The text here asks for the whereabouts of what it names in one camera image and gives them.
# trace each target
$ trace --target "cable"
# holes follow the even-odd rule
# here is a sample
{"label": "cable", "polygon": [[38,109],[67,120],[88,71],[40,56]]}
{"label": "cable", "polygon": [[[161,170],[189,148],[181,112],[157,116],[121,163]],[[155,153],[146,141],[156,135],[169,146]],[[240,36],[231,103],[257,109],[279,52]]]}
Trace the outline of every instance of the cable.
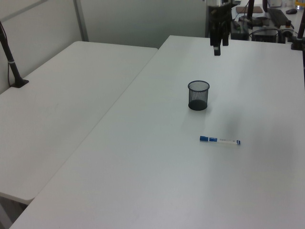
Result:
{"label": "cable", "polygon": [[5,39],[6,39],[6,41],[7,41],[7,40],[8,40],[8,37],[6,36],[6,32],[5,32],[5,30],[4,30],[4,27],[3,27],[2,23],[1,23],[1,21],[0,21],[0,27],[1,27],[2,31],[3,31],[3,33],[4,33]]}
{"label": "cable", "polygon": [[245,5],[245,7],[243,8],[242,12],[243,12],[243,11],[246,12],[245,8],[247,7],[248,4],[249,4],[249,1],[248,1],[248,3]]}
{"label": "cable", "polygon": [[[5,29],[0,21],[0,27],[1,27],[1,30],[3,31],[4,33],[4,36],[5,36],[5,40],[8,41],[8,37],[6,35],[6,32],[5,32]],[[9,87],[11,87],[11,84],[10,84],[10,64],[8,63],[8,83],[9,83]]]}
{"label": "cable", "polygon": [[8,83],[9,83],[9,87],[11,87],[10,84],[10,64],[8,63]]}
{"label": "cable", "polygon": [[282,29],[282,30],[280,30],[281,32],[283,32],[283,31],[292,31],[292,32],[295,32],[297,35],[299,35],[296,31],[294,31],[294,30],[290,30],[290,29]]}
{"label": "cable", "polygon": [[279,31],[278,29],[261,29],[261,30],[256,30],[256,31],[250,33],[249,36],[251,36],[252,34],[255,34],[257,32],[262,32],[262,31],[267,31],[267,30],[276,30],[276,31]]}

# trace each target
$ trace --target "mesh pencil cup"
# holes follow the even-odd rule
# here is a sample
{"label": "mesh pencil cup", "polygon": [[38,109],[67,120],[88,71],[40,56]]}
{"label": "mesh pencil cup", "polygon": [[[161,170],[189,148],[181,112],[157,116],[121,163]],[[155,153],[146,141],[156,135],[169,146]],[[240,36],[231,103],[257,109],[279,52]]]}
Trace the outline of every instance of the mesh pencil cup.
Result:
{"label": "mesh pencil cup", "polygon": [[187,87],[189,88],[189,108],[195,111],[202,111],[207,108],[209,83],[196,80],[190,82]]}

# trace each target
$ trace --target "table surface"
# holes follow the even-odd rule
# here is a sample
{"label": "table surface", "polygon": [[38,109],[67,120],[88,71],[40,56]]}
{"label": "table surface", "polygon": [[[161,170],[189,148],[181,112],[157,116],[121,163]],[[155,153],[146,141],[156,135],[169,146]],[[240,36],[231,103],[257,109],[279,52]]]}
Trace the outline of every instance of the table surface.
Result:
{"label": "table surface", "polygon": [[156,49],[76,42],[0,95],[0,196],[29,204]]}
{"label": "table surface", "polygon": [[[247,4],[248,0],[242,0],[241,4],[236,6],[236,7],[242,7],[245,6]],[[263,4],[262,4],[262,0],[256,0],[254,2],[255,6],[260,6],[263,9]],[[236,7],[232,8],[232,17],[233,19],[236,17],[237,13],[236,13]],[[283,11],[284,15],[291,21],[291,24],[295,27],[295,32],[299,32],[299,28],[300,28],[300,23],[301,23],[301,19],[302,19],[302,15],[303,15],[303,11],[304,10],[297,10],[297,14],[286,14],[286,10],[292,9],[293,6],[289,6],[289,7],[275,7],[274,9],[280,9]],[[238,18],[243,16],[244,14],[239,14],[236,18],[236,21],[238,21]],[[263,13],[254,13],[253,17],[267,17],[270,18],[269,14],[264,12]]]}
{"label": "table surface", "polygon": [[[213,52],[170,36],[12,229],[303,229],[302,53],[244,41]],[[204,111],[188,108],[193,80],[210,83]]]}

